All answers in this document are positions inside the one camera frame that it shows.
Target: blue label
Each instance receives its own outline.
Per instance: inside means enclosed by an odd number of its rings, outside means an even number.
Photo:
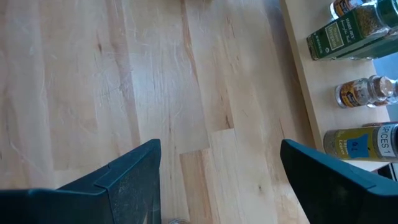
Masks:
[[[368,158],[368,134],[364,134],[356,139],[347,140],[347,151],[352,159]]]

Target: wooden shelf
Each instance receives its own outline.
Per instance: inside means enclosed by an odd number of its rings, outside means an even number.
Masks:
[[[331,21],[330,3],[331,0],[280,0],[313,137],[317,149],[322,151],[323,136],[328,130],[389,121],[386,107],[342,109],[335,101],[335,86],[376,74],[372,62],[311,59],[306,38]],[[363,161],[350,163],[366,170],[378,169],[387,164]]]

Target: wood grain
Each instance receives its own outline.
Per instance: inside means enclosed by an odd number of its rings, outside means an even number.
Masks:
[[[330,22],[330,1],[280,0],[280,4],[317,149],[324,152],[323,137],[329,130],[358,128],[367,123],[389,121],[386,107],[342,109],[335,100],[337,85],[376,74],[372,62],[311,59],[306,38]],[[364,161],[350,163],[366,170],[388,164]]]
[[[307,221],[279,159],[314,143],[275,0],[0,1],[0,71],[1,189],[159,138],[164,223]]]

